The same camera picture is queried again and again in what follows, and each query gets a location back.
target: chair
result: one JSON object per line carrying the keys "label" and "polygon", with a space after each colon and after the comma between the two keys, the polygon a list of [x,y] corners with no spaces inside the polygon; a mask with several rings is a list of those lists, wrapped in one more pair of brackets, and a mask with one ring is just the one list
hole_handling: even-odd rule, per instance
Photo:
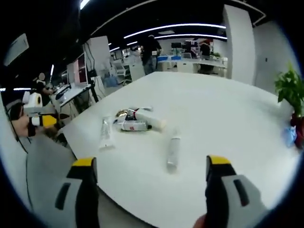
{"label": "chair", "polygon": [[122,81],[118,81],[119,84],[126,85],[126,84],[132,82],[131,79],[127,79],[127,77],[131,77],[130,69],[125,69],[121,62],[113,62],[112,65],[116,71],[117,77],[123,78]]}
{"label": "chair", "polygon": [[182,57],[182,58],[192,58],[191,53],[188,53],[188,52],[182,53],[182,54],[181,54],[181,57]]}

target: potted plant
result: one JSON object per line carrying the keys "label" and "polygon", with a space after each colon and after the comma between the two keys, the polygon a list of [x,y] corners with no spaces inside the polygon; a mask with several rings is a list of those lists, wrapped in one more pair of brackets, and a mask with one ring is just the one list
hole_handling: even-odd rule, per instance
{"label": "potted plant", "polygon": [[215,58],[220,58],[221,57],[219,52],[211,52],[210,55],[214,56]]}
{"label": "potted plant", "polygon": [[290,118],[302,115],[302,103],[304,100],[304,85],[301,77],[295,72],[291,63],[288,63],[288,71],[280,72],[275,81],[275,91],[278,93],[278,102],[281,102],[281,111]]}

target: ceiling light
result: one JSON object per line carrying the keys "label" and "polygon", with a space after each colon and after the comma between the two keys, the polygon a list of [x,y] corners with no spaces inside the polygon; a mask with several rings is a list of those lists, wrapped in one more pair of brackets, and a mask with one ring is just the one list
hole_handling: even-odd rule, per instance
{"label": "ceiling light", "polygon": [[168,31],[159,32],[159,34],[161,34],[161,35],[174,34],[174,31],[168,30]]}
{"label": "ceiling light", "polygon": [[14,88],[14,91],[31,90],[31,88]]}
{"label": "ceiling light", "polygon": [[146,29],[140,32],[136,32],[133,34],[130,34],[128,36],[125,36],[124,39],[144,33],[144,32],[149,32],[149,31],[153,31],[153,30],[157,30],[157,29],[165,29],[165,28],[172,28],[172,27],[181,27],[181,26],[205,26],[205,27],[215,27],[215,28],[220,28],[220,29],[226,29],[226,26],[222,26],[222,25],[211,25],[211,24],[199,24],[199,23],[188,23],[188,24],[176,24],[176,25],[166,25],[166,26],[160,26],[160,27],[156,27],[156,28],[150,28],[150,29]]}
{"label": "ceiling light", "polygon": [[83,0],[81,3],[80,3],[80,10],[82,10],[86,4],[89,2],[90,0]]}
{"label": "ceiling light", "polygon": [[51,68],[51,76],[53,75],[53,71],[54,71],[54,65],[52,65],[52,68]]}
{"label": "ceiling light", "polygon": [[132,44],[137,44],[137,41],[132,42],[132,43],[128,43],[127,46],[132,45]]}
{"label": "ceiling light", "polygon": [[219,39],[227,39],[227,37],[205,35],[205,34],[174,34],[174,35],[155,37],[155,39],[167,38],[167,37],[212,37],[212,38],[219,38]]}
{"label": "ceiling light", "polygon": [[115,51],[115,50],[117,50],[117,49],[120,49],[120,47],[116,47],[116,48],[113,48],[112,50],[110,50],[110,52],[112,52],[112,51]]}

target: white bottle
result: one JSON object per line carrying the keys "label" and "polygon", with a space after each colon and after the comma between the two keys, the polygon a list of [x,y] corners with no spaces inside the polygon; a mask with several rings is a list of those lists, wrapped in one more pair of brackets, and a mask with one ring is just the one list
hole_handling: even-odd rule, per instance
{"label": "white bottle", "polygon": [[162,130],[166,126],[166,121],[157,117],[154,112],[150,112],[140,108],[136,111],[133,111],[133,115],[136,120],[146,121],[149,125],[154,128],[157,128],[158,130]]}
{"label": "white bottle", "polygon": [[170,140],[168,156],[167,156],[167,169],[169,172],[174,172],[177,169],[180,153],[181,137],[178,131],[175,130]]}
{"label": "white bottle", "polygon": [[130,120],[130,121],[123,121],[121,123],[121,129],[129,132],[142,132],[142,131],[147,131],[151,128],[152,126],[148,125],[146,121]]}

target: blue object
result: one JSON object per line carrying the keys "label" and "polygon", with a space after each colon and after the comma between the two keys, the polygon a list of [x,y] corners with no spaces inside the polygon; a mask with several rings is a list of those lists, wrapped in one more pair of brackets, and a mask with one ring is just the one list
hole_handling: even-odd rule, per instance
{"label": "blue object", "polygon": [[180,56],[172,56],[171,59],[172,60],[181,60],[181,57]]}
{"label": "blue object", "polygon": [[292,147],[296,139],[295,127],[287,127],[283,130],[283,139],[285,145],[289,148]]}
{"label": "blue object", "polygon": [[108,76],[103,79],[103,84],[105,87],[117,87],[118,81],[115,76]]}
{"label": "blue object", "polygon": [[157,57],[158,61],[164,61],[164,60],[167,60],[167,59],[168,59],[168,56],[158,56]]}

